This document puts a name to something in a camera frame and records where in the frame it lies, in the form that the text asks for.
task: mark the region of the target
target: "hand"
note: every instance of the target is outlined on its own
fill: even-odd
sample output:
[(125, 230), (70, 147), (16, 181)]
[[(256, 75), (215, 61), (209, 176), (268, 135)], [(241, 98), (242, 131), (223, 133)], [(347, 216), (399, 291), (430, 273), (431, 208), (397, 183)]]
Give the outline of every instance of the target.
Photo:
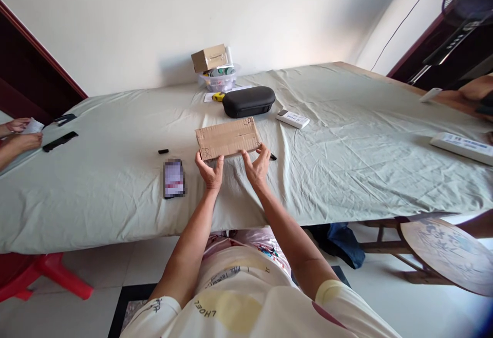
[(224, 166), (224, 156), (220, 156), (217, 160), (216, 168), (207, 166), (200, 157), (200, 151), (195, 154), (195, 163), (199, 168), (200, 175), (205, 181), (207, 189), (219, 191), (222, 184), (222, 167)]
[(16, 154), (21, 154), (31, 149), (36, 149), (41, 146), (43, 133), (25, 134), (25, 135), (10, 135), (5, 139), (5, 147), (13, 149)]
[(245, 162), (246, 177), (248, 177), (253, 188), (267, 185), (267, 171), (269, 170), (269, 159), (271, 157), (271, 151), (264, 143), (257, 149), (257, 153), (260, 156), (252, 163), (248, 152), (241, 151), (243, 161)]
[(10, 122), (7, 122), (5, 124), (5, 127), (9, 129), (9, 131), (14, 132), (14, 133), (22, 133), (27, 125), (29, 125), (29, 122), (31, 119), (29, 117), (27, 118), (21, 118), (21, 119), (15, 119)]

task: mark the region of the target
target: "small cardboard box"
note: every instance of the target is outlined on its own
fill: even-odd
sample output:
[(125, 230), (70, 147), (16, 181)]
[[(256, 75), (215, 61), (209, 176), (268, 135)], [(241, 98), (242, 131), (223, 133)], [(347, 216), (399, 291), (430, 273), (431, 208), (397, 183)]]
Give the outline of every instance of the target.
[(195, 73), (204, 72), (227, 64), (226, 47), (224, 44), (201, 50), (192, 54)]
[(261, 141), (253, 117), (197, 129), (195, 134), (203, 160), (236, 155), (242, 149), (251, 152)]

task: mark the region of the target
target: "person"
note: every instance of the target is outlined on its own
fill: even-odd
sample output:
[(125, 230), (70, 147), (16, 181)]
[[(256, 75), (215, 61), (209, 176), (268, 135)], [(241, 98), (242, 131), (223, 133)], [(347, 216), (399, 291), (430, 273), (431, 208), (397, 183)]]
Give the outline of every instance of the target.
[(257, 153), (254, 162), (246, 151), (242, 156), (270, 227), (210, 234), (224, 157), (211, 168), (197, 152), (205, 193), (161, 280), (121, 337), (398, 337), (338, 279), (273, 195), (270, 151), (261, 144)]
[(0, 143), (0, 172), (21, 153), (41, 146), (42, 133), (15, 134), (22, 133), (30, 121), (30, 118), (19, 118), (0, 125), (0, 139), (6, 137)]

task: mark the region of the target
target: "white tile floor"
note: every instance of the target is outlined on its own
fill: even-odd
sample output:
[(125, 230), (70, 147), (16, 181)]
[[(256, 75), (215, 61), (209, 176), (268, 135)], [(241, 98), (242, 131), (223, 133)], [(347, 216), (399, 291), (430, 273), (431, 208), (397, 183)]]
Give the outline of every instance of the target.
[[(375, 241), (375, 228), (351, 224), (359, 241)], [(388, 240), (397, 234), (388, 231)], [(122, 286), (156, 283), (177, 237), (66, 253), (64, 263), (95, 287), (82, 301), (48, 279), (38, 280), (31, 299), (0, 303), (0, 337), (101, 337), (108, 335)], [(486, 246), (493, 249), (493, 239)], [(410, 270), (390, 255), (369, 254), (362, 268), (339, 264), (351, 287), (404, 338), (472, 337), (493, 302), (453, 286), (413, 285), (395, 275)]]

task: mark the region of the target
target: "black eyeglass case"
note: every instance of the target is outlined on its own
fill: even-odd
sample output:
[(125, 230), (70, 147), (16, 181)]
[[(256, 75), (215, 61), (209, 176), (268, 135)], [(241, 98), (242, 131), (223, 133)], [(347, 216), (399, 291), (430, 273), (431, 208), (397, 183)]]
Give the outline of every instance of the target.
[(231, 118), (243, 118), (269, 112), (276, 101), (274, 90), (266, 86), (230, 91), (224, 96), (224, 112)]

